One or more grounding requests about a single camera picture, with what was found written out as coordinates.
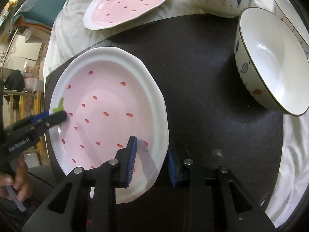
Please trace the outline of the person's left hand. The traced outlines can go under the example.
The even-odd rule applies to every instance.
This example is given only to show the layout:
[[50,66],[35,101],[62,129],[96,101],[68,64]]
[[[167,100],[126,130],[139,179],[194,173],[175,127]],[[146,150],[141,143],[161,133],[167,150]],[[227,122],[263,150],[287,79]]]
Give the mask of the person's left hand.
[[28,175],[28,166],[25,162],[24,154],[19,155],[17,162],[18,165],[15,177],[1,172],[1,197],[7,200],[13,200],[6,189],[6,186],[12,186],[17,191],[17,199],[20,202],[24,202],[26,199],[32,196],[33,186]]

